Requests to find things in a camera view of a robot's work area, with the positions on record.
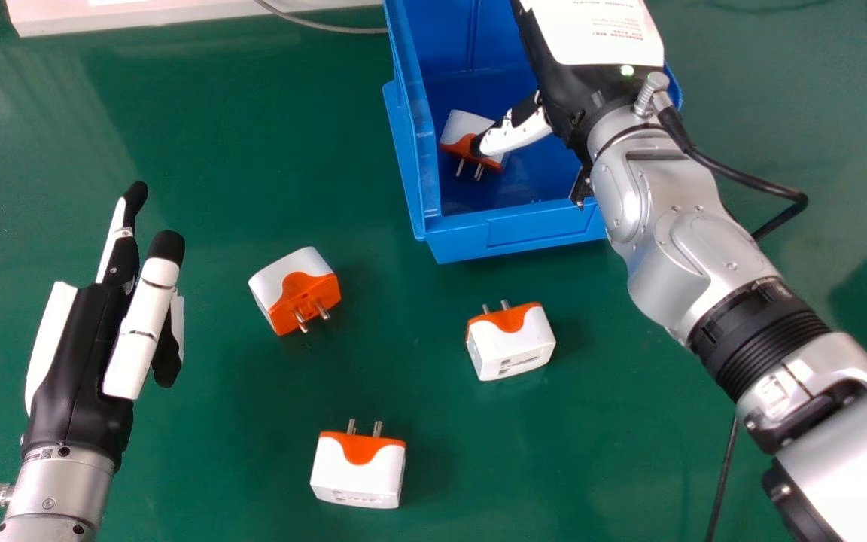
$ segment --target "robotic arm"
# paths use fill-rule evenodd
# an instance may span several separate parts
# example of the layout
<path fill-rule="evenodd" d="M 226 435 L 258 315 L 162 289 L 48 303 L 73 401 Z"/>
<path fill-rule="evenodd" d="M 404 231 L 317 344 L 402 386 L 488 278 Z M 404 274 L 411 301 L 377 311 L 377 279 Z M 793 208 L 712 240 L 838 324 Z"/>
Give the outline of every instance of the robotic arm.
<path fill-rule="evenodd" d="M 94 284 L 53 285 L 26 377 L 22 467 L 14 485 L 0 484 L 0 542 L 95 538 L 149 368 L 164 388 L 178 376 L 185 241 L 160 231 L 140 273 L 135 216 L 145 199 L 136 182 L 118 200 Z"/>
<path fill-rule="evenodd" d="M 795 539 L 867 541 L 867 352 L 723 207 L 712 169 L 726 167 L 681 124 L 643 0 L 512 6 L 536 103 L 582 164 L 572 196 L 598 201 L 634 303 L 701 358 L 773 456 L 762 484 Z M 491 151 L 472 141 L 472 154 Z"/>

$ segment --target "white label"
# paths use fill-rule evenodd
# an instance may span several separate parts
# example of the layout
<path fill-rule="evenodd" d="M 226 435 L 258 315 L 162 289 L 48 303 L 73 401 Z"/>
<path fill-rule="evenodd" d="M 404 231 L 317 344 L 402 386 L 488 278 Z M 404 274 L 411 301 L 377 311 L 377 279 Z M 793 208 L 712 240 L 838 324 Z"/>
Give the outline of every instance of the white label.
<path fill-rule="evenodd" d="M 664 65 L 665 46 L 643 0 L 520 0 L 565 65 Z"/>

